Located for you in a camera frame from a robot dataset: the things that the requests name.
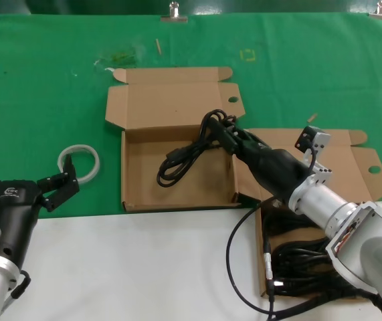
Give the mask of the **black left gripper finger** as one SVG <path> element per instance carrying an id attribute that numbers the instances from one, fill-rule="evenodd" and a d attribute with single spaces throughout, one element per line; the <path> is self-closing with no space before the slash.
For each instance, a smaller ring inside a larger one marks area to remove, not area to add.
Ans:
<path id="1" fill-rule="evenodd" d="M 41 190 L 41 206 L 52 212 L 80 191 L 76 170 L 72 158 L 67 155 L 63 172 L 51 177 L 40 179 L 37 185 Z"/>

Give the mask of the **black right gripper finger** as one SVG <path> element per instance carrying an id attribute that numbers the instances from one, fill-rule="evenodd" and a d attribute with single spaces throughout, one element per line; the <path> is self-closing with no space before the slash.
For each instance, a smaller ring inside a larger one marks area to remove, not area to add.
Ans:
<path id="1" fill-rule="evenodd" d="M 234 125 L 227 122 L 220 122 L 216 119 L 209 120 L 210 138 L 212 141 L 218 141 L 227 153 L 235 153 L 238 149 L 238 143 L 233 133 Z"/>
<path id="2" fill-rule="evenodd" d="M 236 116 L 227 116 L 225 118 L 225 127 L 227 131 L 234 137 L 242 141 L 251 141 L 258 145 L 261 145 L 261 140 L 256 137 L 251 132 L 240 128 L 237 125 L 237 117 Z"/>

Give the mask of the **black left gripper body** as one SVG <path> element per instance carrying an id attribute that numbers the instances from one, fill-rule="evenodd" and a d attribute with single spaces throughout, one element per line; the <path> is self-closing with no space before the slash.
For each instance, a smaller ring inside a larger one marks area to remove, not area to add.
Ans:
<path id="1" fill-rule="evenodd" d="M 0 256 L 23 267 L 41 209 L 41 189 L 34 181 L 0 181 Z"/>

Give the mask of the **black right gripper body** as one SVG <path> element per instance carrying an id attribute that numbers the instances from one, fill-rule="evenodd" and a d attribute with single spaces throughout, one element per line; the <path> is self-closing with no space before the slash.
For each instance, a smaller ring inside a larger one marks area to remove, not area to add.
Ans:
<path id="1" fill-rule="evenodd" d="M 257 183 L 281 201 L 290 199 L 311 170 L 287 150 L 256 142 L 243 142 L 235 155 L 248 166 Z"/>

